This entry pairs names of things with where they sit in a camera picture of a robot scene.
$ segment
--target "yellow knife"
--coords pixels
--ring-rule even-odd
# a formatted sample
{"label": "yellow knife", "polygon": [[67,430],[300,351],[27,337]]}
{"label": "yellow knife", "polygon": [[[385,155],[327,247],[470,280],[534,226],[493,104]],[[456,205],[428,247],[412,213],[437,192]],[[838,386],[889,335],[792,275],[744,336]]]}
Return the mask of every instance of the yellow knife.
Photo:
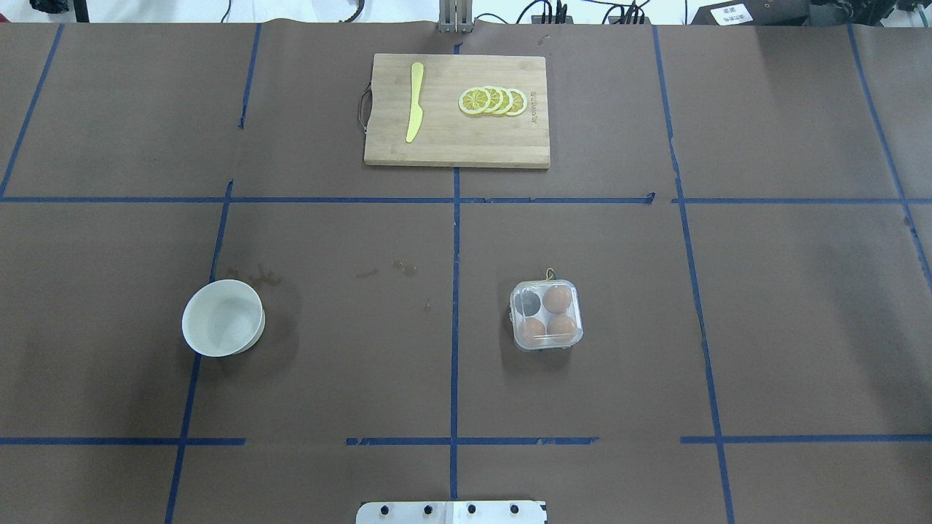
{"label": "yellow knife", "polygon": [[424,118],[424,110],[420,108],[420,84],[424,81],[424,64],[414,62],[411,64],[411,114],[408,116],[408,134],[404,138],[411,144],[418,136],[420,121]]}

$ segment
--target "cutting board handle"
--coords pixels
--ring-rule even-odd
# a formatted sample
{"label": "cutting board handle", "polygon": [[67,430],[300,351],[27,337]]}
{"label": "cutting board handle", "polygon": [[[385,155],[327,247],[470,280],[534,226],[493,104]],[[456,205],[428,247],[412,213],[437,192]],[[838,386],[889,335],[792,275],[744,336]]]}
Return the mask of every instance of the cutting board handle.
{"label": "cutting board handle", "polygon": [[[365,113],[366,95],[368,95],[368,98],[369,98],[369,114],[368,115]],[[359,108],[356,111],[356,119],[359,121],[360,127],[363,128],[363,134],[366,134],[369,131],[369,117],[371,116],[372,116],[372,82],[369,82],[369,85],[365,87],[363,94],[359,97]]]}

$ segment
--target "white bowl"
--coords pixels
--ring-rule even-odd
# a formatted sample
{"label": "white bowl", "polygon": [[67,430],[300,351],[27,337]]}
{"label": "white bowl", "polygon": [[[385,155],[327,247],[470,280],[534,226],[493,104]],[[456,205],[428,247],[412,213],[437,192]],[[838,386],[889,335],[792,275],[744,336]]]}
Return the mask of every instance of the white bowl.
{"label": "white bowl", "polygon": [[181,331],[187,345],[204,356],[245,352],[262,336],[266,312],[248,284],[235,280],[209,283],[185,306]]}

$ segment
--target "blue tape grid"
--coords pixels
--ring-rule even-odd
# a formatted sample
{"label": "blue tape grid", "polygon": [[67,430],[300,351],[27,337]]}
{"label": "blue tape grid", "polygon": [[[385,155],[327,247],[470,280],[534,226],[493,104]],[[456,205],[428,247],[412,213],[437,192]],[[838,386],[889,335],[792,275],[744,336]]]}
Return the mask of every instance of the blue tape grid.
{"label": "blue tape grid", "polygon": [[[650,193],[645,197],[636,198],[463,198],[459,191],[459,168],[453,171],[454,196],[453,198],[353,198],[353,197],[232,197],[232,181],[227,185],[224,197],[6,197],[6,189],[13,169],[16,164],[17,156],[20,152],[22,142],[28,131],[30,120],[38,103],[42,88],[48,77],[48,71],[52,65],[55,52],[61,41],[63,24],[60,24],[51,48],[49,50],[42,75],[36,85],[33,99],[30,102],[26,116],[23,120],[17,141],[11,152],[7,168],[4,172],[2,182],[0,182],[0,202],[7,203],[223,203],[220,226],[217,233],[217,241],[214,246],[214,254],[211,266],[212,282],[215,279],[216,263],[219,256],[220,248],[223,243],[223,235],[226,228],[226,217],[229,211],[229,205],[236,203],[407,203],[407,204],[453,204],[454,206],[454,254],[453,254],[453,327],[451,333],[451,395],[450,395],[450,437],[386,437],[386,438],[348,438],[347,446],[450,446],[450,494],[451,500],[457,499],[457,449],[458,446],[585,446],[595,443],[597,437],[460,437],[459,436],[459,228],[460,228],[460,206],[461,204],[521,204],[521,203],[586,203],[586,204],[651,204],[656,195]],[[246,86],[243,92],[242,113],[240,114],[239,127],[245,125],[246,112],[249,103],[250,90],[253,81],[254,68],[262,24],[256,24],[252,56],[250,59],[249,70],[246,78]],[[665,123],[667,128],[667,139],[669,142],[670,159],[676,175],[677,197],[671,200],[678,205],[680,210],[680,220],[683,228],[683,238],[686,248],[687,262],[690,268],[692,282],[693,302],[696,308],[696,315],[699,321],[702,333],[702,349],[706,359],[706,386],[709,396],[710,410],[713,420],[714,435],[702,436],[691,435],[683,436],[680,443],[683,445],[715,445],[719,456],[720,479],[722,484],[722,494],[725,502],[726,516],[730,524],[734,523],[733,506],[731,499],[731,489],[728,479],[728,469],[725,457],[725,445],[746,445],[746,444],[798,444],[798,443],[891,443],[891,442],[932,442],[932,434],[797,434],[797,435],[724,435],[721,431],[718,401],[715,391],[714,373],[712,370],[711,358],[709,356],[708,340],[706,337],[705,317],[702,311],[702,298],[699,290],[699,283],[696,277],[695,260],[692,252],[692,237],[689,230],[689,219],[686,211],[687,205],[704,205],[704,204],[790,204],[790,205],[900,205],[906,216],[907,223],[910,227],[910,233],[916,254],[925,275],[926,283],[929,290],[932,291],[932,273],[930,273],[925,249],[919,239],[911,216],[911,205],[929,205],[932,199],[907,199],[899,179],[899,174],[895,162],[890,153],[889,145],[886,141],[883,126],[877,115],[876,108],[870,94],[870,87],[864,75],[863,67],[860,60],[860,53],[857,48],[857,40],[854,29],[848,26],[848,36],[851,43],[852,53],[857,67],[858,78],[864,91],[865,99],[870,110],[870,115],[880,140],[884,157],[890,171],[894,186],[897,190],[898,198],[896,199],[828,199],[828,198],[687,198],[683,192],[682,180],[680,177],[678,159],[673,143],[673,121],[670,114],[670,105],[666,91],[666,80],[663,67],[663,57],[660,47],[660,38],[657,28],[652,28],[654,49],[657,61],[658,78],[660,90],[664,103]],[[459,54],[460,44],[454,47],[454,53]],[[197,389],[197,382],[200,368],[200,356],[195,357],[191,370],[191,379],[188,387],[188,395],[185,403],[185,415],[182,424],[182,431],[178,438],[147,438],[147,437],[0,437],[0,445],[8,446],[176,446],[177,455],[175,468],[172,475],[171,492],[166,509],[165,522],[171,523],[173,516],[174,504],[177,497],[177,490],[180,483],[182,466],[184,463],[185,448],[187,446],[243,446],[246,443],[244,438],[189,438],[187,436],[190,427],[191,411],[194,404],[194,395]]]}

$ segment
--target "water stain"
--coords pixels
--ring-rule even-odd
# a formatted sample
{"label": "water stain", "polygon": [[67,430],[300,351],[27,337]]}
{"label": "water stain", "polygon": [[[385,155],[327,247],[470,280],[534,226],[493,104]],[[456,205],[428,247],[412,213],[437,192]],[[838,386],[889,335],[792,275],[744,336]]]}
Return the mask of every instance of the water stain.
{"label": "water stain", "polygon": [[262,289],[263,284],[278,285],[281,283],[281,277],[275,278],[274,271],[266,272],[265,268],[262,267],[262,264],[257,264],[256,266],[258,267],[258,270],[259,270],[258,277],[250,274],[247,277],[242,278],[240,276],[240,270],[233,269],[233,268],[226,268],[226,277],[228,279],[236,279],[238,281],[243,281],[245,283],[248,283],[256,291],[259,291],[260,289]]}
{"label": "water stain", "polygon": [[400,269],[402,274],[407,278],[414,278],[418,274],[418,267],[414,264],[405,264],[401,260],[395,260],[394,264],[391,265],[395,269]]}
{"label": "water stain", "polygon": [[369,278],[369,277],[374,277],[374,276],[376,276],[376,275],[378,275],[378,268],[372,268],[371,271],[367,271],[367,272],[365,272],[365,273],[360,273],[360,274],[356,275],[356,278],[357,278],[357,279],[367,279],[367,278]]}

